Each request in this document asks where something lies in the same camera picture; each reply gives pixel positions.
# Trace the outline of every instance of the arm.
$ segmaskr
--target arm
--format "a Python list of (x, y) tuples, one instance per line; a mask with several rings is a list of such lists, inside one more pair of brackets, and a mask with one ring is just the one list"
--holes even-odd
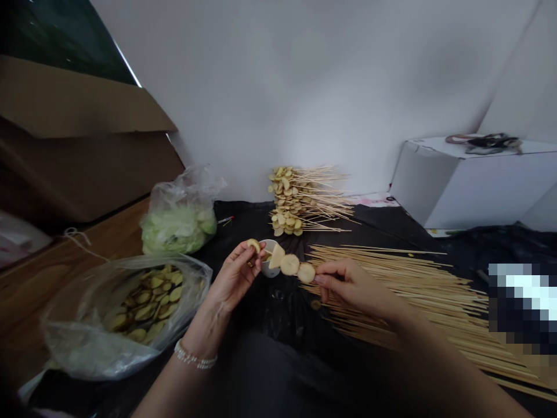
[[(261, 252), (254, 254), (253, 247), (240, 243), (226, 258), (207, 297), (191, 321), (181, 339), (182, 348), (199, 359), (216, 356), (226, 331), (232, 310), (240, 302), (261, 271), (261, 258), (265, 255), (265, 243)], [(247, 263), (251, 260), (253, 267)], [(195, 363), (187, 364), (173, 354), (167, 365), (132, 418), (170, 418), (183, 415), (209, 370), (198, 369)]]
[[(439, 403), (451, 416), (531, 417), (495, 382), (471, 364), (417, 309), (380, 284), (353, 260), (327, 262), (316, 269), (323, 301), (328, 292), (344, 305), (386, 321), (397, 334), (411, 367), (433, 377)], [(331, 274), (339, 274), (339, 281)]]

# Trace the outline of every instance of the white wall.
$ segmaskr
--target white wall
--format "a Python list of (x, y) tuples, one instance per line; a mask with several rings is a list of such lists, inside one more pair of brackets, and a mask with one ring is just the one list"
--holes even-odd
[[(557, 143), (557, 2), (543, 0), (506, 69), (480, 132)], [(557, 186), (521, 221), (557, 232)]]
[(92, 0), (228, 200), (279, 164), (388, 190), (405, 139), (475, 132), (537, 0)]

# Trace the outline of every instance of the string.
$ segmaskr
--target string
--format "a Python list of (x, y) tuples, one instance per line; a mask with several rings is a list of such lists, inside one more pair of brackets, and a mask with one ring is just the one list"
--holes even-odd
[(106, 262), (109, 262), (110, 260), (106, 257), (103, 257), (102, 255), (96, 254), (91, 250), (88, 250), (87, 248), (85, 248), (76, 238), (76, 235), (81, 235), (84, 239), (85, 242), (87, 243), (87, 245), (90, 247), (91, 246), (91, 241), (89, 240), (89, 237), (87, 236), (87, 234), (85, 232), (80, 232), (78, 231), (76, 228), (74, 228), (73, 226), (70, 228), (67, 228), (64, 231), (64, 235), (62, 236), (62, 238), (68, 238), (71, 239), (75, 245), (77, 245), (79, 248), (81, 248), (82, 250), (84, 250), (86, 253), (89, 253), (90, 255), (94, 255), (95, 257), (98, 258), (102, 258), (103, 260), (105, 260)]

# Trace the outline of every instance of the hand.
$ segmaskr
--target hand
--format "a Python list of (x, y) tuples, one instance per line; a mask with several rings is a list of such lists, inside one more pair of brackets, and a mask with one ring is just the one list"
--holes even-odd
[[(380, 284), (354, 260), (347, 258), (321, 264), (315, 269), (315, 282), (321, 286), (321, 299), (327, 303), (329, 291), (345, 307), (395, 322), (410, 306)], [(344, 277), (344, 282), (332, 274)]]
[(255, 254), (254, 248), (248, 247), (246, 241), (241, 242), (232, 251), (222, 264), (209, 290), (207, 295), (209, 303), (219, 305), (227, 313), (234, 310), (261, 271), (261, 258), (265, 256), (263, 249), (267, 244), (259, 245), (261, 246), (259, 254)]

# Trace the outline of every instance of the white box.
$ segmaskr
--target white box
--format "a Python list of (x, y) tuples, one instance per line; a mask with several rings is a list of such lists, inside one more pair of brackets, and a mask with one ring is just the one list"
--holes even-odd
[(390, 193), (424, 228), (514, 224), (557, 183), (556, 144), (524, 141), (522, 155), (466, 147), (445, 138), (404, 144)]

